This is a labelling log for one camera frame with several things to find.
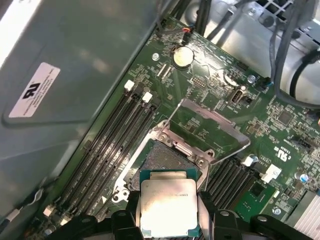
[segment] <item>ram slot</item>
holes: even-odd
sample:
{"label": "ram slot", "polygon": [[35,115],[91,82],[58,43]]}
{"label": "ram slot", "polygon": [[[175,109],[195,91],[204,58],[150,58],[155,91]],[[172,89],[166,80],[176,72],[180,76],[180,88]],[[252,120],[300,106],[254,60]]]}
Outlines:
{"label": "ram slot", "polygon": [[93,192],[93,195],[89,198],[88,202],[83,205],[84,212],[87,214],[91,214],[91,209],[98,203],[99,198],[101,197],[103,191],[105,190],[106,183],[112,178],[114,170],[118,169],[123,161],[126,159],[127,155],[129,154],[130,150],[134,147],[135,143],[139,139],[140,135],[146,131],[146,127],[148,126],[152,116],[154,115],[155,107],[150,107],[148,110],[147,116],[144,118],[143,122],[139,125],[138,129],[133,134],[133,138],[129,140],[126,147],[121,152],[120,156],[117,158],[116,162],[114,163],[114,167],[110,168],[107,173],[107,176],[104,178],[102,184],[100,184],[99,188],[96,192]]}
{"label": "ram slot", "polygon": [[214,177],[208,184],[207,191],[212,195],[216,188],[219,187],[221,182],[223,181],[224,176],[229,172],[232,167],[232,163],[225,161],[222,163],[222,166],[219,167]]}
{"label": "ram slot", "polygon": [[110,132],[104,142],[100,143],[100,148],[96,152],[96,155],[90,155],[89,158],[93,159],[91,161],[90,166],[88,166],[80,175],[80,178],[78,179],[78,184],[74,186],[72,194],[69,196],[68,205],[65,204],[63,206],[64,209],[67,209],[67,212],[72,208],[72,203],[75,201],[75,199],[78,198],[80,192],[82,191],[83,187],[86,185],[87,181],[89,180],[89,176],[91,175],[92,171],[99,165],[100,156],[104,154],[104,152],[110,147],[112,141],[116,137],[119,130],[123,127],[123,124],[126,122],[127,118],[130,116],[131,112],[135,108],[138,100],[137,95],[132,96],[131,102],[126,106],[126,108],[123,111],[122,115],[119,115],[117,117],[117,121],[115,122],[115,125],[111,126],[112,132]]}
{"label": "ram slot", "polygon": [[129,124],[124,126],[124,129],[120,137],[114,143],[112,149],[107,153],[106,157],[103,158],[103,164],[102,166],[100,166],[99,171],[97,173],[93,173],[93,179],[89,181],[85,186],[83,186],[83,189],[81,189],[80,194],[82,194],[82,196],[79,195],[78,198],[76,198],[72,203],[74,206],[81,205],[84,202],[84,200],[86,200],[90,196],[90,191],[92,190],[92,187],[96,186],[100,182],[111,160],[116,156],[117,152],[120,150],[123,143],[125,142],[125,139],[128,136],[128,132],[137,124],[138,120],[142,116],[144,112],[143,106],[139,105],[137,106],[137,108],[138,110],[135,110],[134,113],[131,115],[131,118],[129,119]]}
{"label": "ram slot", "polygon": [[249,177],[249,174],[244,170],[241,170],[237,179],[233,182],[227,194],[223,196],[220,203],[216,206],[219,209],[226,209],[228,207],[228,202],[234,198],[239,190],[243,186],[245,180]]}
{"label": "ram slot", "polygon": [[221,193],[217,196],[218,198],[214,202],[214,204],[217,208],[220,208],[220,203],[221,203],[222,198],[225,195],[228,195],[230,188],[232,188],[232,185],[238,184],[238,176],[239,176],[241,170],[242,170],[241,168],[237,167],[232,172],[231,176],[226,179],[225,184],[224,184],[223,188],[221,189]]}
{"label": "ram slot", "polygon": [[98,147],[101,140],[106,135],[107,131],[109,131],[112,124],[115,122],[117,116],[123,109],[125,103],[128,101],[130,95],[128,92],[125,92],[115,108],[113,109],[112,113],[110,114],[110,117],[107,119],[107,121],[104,123],[100,131],[98,132],[96,138],[94,141],[90,143],[90,145],[85,149],[85,152],[80,160],[80,163],[77,165],[76,169],[73,171],[70,179],[68,180],[68,183],[65,185],[64,189],[62,190],[62,197],[60,198],[59,205],[62,205],[71,194],[72,189],[77,184],[77,179],[80,177],[80,175],[83,173],[83,171],[91,164],[92,159],[88,158],[88,156],[94,152],[94,150]]}
{"label": "ram slot", "polygon": [[234,209],[238,203],[238,200],[241,199],[247,191],[249,191],[255,181],[256,178],[249,175],[248,178],[242,183],[240,188],[234,193],[233,197],[229,200],[227,209]]}
{"label": "ram slot", "polygon": [[224,186],[227,184],[227,180],[230,179],[230,177],[234,173],[235,169],[236,169],[236,166],[232,165],[231,168],[229,169],[229,171],[226,172],[226,174],[223,176],[223,178],[221,178],[221,179],[219,179],[219,181],[217,181],[217,187],[213,191],[210,192],[210,194],[212,196],[211,199],[213,200],[213,204],[216,204],[216,200],[219,198],[219,195],[224,190]]}

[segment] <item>gray cable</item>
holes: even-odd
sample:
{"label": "gray cable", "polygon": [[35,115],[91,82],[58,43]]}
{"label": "gray cable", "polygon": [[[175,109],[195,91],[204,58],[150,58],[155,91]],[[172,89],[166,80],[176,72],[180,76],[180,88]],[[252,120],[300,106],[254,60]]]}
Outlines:
{"label": "gray cable", "polygon": [[269,60],[270,60],[270,66],[271,66],[271,79],[275,77],[275,71],[276,71],[276,39],[277,39],[277,34],[280,30],[281,27],[281,22],[277,18],[275,20],[275,28],[272,33],[272,36],[270,38],[270,45],[269,45]]}
{"label": "gray cable", "polygon": [[295,98],[291,97],[287,93],[283,92],[280,89],[282,73],[287,57],[287,53],[289,50],[289,46],[292,40],[292,34],[295,31],[300,14],[304,10],[306,2],[303,0],[295,0],[292,5],[292,12],[290,14],[290,18],[287,20],[285,30],[283,32],[281,42],[278,48],[278,52],[275,59],[275,71],[274,77],[271,79],[274,84],[274,92],[275,95],[282,101],[293,105],[298,106],[301,108],[308,108],[308,109],[320,109],[320,105],[317,104],[310,104],[303,101],[296,100]]}

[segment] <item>capacitor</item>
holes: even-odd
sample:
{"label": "capacitor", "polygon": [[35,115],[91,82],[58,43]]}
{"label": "capacitor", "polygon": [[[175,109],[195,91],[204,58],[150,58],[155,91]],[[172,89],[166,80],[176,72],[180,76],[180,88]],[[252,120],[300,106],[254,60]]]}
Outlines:
{"label": "capacitor", "polygon": [[52,234],[57,228],[54,225],[50,225],[46,230],[44,230],[43,234],[45,237],[49,236]]}
{"label": "capacitor", "polygon": [[300,180],[302,183],[306,183],[309,180],[309,176],[302,172],[296,172],[294,174],[295,179]]}
{"label": "capacitor", "polygon": [[187,46],[181,46],[174,50],[172,61],[176,68],[186,69],[194,61],[194,51]]}

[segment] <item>metal screw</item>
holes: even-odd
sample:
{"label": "metal screw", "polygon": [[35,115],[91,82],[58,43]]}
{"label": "metal screw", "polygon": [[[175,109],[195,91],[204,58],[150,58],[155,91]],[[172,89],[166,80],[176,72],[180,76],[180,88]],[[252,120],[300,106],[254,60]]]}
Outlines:
{"label": "metal screw", "polygon": [[166,138],[167,138],[167,135],[164,134],[164,133],[161,133],[160,136],[159,136],[159,140],[160,141],[164,141]]}
{"label": "metal screw", "polygon": [[158,61],[159,58],[160,58],[159,53],[156,53],[156,52],[155,52],[154,54],[152,54],[152,60],[153,60],[153,61]]}
{"label": "metal screw", "polygon": [[260,222],[266,222],[266,221],[268,221],[268,219],[267,219],[266,217],[264,217],[264,216],[258,216],[257,218],[258,218],[258,220],[259,220]]}
{"label": "metal screw", "polygon": [[248,14],[249,14],[250,16],[253,16],[253,15],[256,13],[256,11],[257,11],[257,10],[256,10],[255,8],[251,8],[251,9],[249,10],[249,13],[248,13]]}
{"label": "metal screw", "polygon": [[196,164],[201,167],[204,164],[204,160],[200,158],[196,161]]}
{"label": "metal screw", "polygon": [[91,219],[90,218],[85,218],[85,219],[82,219],[82,221],[81,222],[83,222],[83,223],[88,223],[88,222],[90,222],[91,221]]}
{"label": "metal screw", "polygon": [[225,217],[230,215],[227,211],[221,211],[220,214]]}
{"label": "metal screw", "polygon": [[274,215],[280,215],[281,214],[281,209],[278,208],[278,207],[274,207],[272,209],[272,212],[273,212]]}
{"label": "metal screw", "polygon": [[247,80],[250,84],[254,84],[256,82],[256,77],[254,75],[249,75]]}

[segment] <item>green circuit board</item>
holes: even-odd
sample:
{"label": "green circuit board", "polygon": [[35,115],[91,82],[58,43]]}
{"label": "green circuit board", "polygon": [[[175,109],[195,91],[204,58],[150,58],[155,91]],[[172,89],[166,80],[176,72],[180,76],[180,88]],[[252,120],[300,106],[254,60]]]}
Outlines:
{"label": "green circuit board", "polygon": [[[165,22],[166,30],[178,30],[185,27],[174,18]],[[186,69],[178,69],[173,64],[173,51],[181,44],[184,33],[163,35],[159,38],[152,34],[141,49],[127,73],[123,76],[113,95],[106,103],[92,128],[74,153],[69,164],[63,171],[58,183],[46,200],[45,205],[61,194],[63,186],[82,159],[88,141],[93,141],[109,114],[116,106],[128,80],[142,86],[143,92],[152,93],[160,101],[149,125],[151,129],[163,120],[167,120],[183,98],[187,98],[204,109],[216,111],[230,120],[234,128],[250,138],[251,144],[239,156],[258,157],[254,168],[265,173],[271,164],[281,169],[280,175],[269,184],[261,180],[259,194],[253,194],[250,189],[244,192],[233,208],[243,219],[249,220],[259,213],[272,215],[285,221],[298,204],[306,190],[318,188],[320,171],[320,138],[317,122],[308,118],[304,110],[282,102],[275,97],[272,87],[261,89],[261,82],[266,76],[260,76],[250,67],[216,47],[197,33],[193,33],[186,45],[194,53],[194,59]],[[254,76],[254,83],[248,78]],[[231,96],[237,86],[245,86],[246,97],[239,102],[231,101]],[[186,108],[179,108],[174,114],[170,129],[185,141],[203,151],[214,150],[215,158],[223,156],[239,147],[239,143],[223,132],[218,124],[210,119]],[[299,137],[312,145],[308,150],[293,138]],[[130,150],[132,154],[137,145]],[[144,157],[138,158],[128,174],[132,175],[143,164]],[[126,165],[126,161],[114,171],[114,177],[104,191],[108,198],[113,192],[113,185]],[[295,173],[302,172],[309,176],[309,181],[302,183],[295,179]],[[118,204],[110,202],[110,209],[123,208],[125,202]],[[275,207],[281,213],[275,215]]]}

